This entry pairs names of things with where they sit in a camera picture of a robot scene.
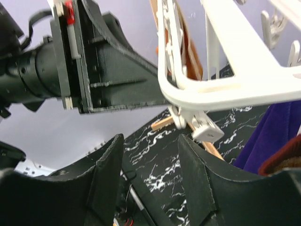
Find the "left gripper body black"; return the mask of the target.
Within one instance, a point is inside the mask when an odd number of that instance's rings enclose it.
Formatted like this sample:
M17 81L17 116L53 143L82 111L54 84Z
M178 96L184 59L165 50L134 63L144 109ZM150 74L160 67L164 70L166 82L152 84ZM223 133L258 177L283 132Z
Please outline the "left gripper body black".
M101 113L166 105L157 68L92 0L55 0L51 31L63 107Z

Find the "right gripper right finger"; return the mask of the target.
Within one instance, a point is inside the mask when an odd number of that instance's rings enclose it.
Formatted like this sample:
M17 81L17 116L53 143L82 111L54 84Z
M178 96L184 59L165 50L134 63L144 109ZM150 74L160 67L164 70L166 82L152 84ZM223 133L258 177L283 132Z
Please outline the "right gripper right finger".
M298 226L301 171L264 177L237 168L178 138L182 184L192 226Z

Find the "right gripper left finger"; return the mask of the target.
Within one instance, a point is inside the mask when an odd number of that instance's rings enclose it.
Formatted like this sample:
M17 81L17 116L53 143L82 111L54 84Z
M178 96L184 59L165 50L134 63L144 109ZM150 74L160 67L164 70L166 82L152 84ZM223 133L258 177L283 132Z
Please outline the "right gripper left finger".
M1 225L111 226L123 142L123 135L117 134L100 149L49 176L1 170Z

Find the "purple sock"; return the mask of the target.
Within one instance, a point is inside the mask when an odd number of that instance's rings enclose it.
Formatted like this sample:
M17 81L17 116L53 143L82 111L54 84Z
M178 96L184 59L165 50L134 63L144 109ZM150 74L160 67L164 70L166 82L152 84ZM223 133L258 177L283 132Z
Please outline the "purple sock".
M300 100L272 104L233 165L257 174L264 161L296 137L300 129Z

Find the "white plastic clip hanger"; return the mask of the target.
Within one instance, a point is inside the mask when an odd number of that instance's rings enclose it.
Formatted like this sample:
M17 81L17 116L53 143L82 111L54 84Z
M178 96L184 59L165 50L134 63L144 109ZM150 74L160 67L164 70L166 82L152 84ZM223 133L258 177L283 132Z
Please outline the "white plastic clip hanger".
M223 135L206 111L263 105L301 97L301 67L283 67L272 55L271 37L261 39L232 0L203 0L207 67L219 68L222 49L234 72L230 78L196 81L187 77L181 50L186 36L176 1L157 1L158 82L179 128L191 123L196 140L215 142Z

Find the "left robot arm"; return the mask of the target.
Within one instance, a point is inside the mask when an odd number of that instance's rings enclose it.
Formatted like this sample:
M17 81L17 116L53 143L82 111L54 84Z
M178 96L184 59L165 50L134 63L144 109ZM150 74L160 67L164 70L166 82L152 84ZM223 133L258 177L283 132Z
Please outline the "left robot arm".
M28 36L0 8L0 115L35 112L57 98L66 110L102 113L166 105L157 67L134 51L118 19L92 0L58 0L34 14Z

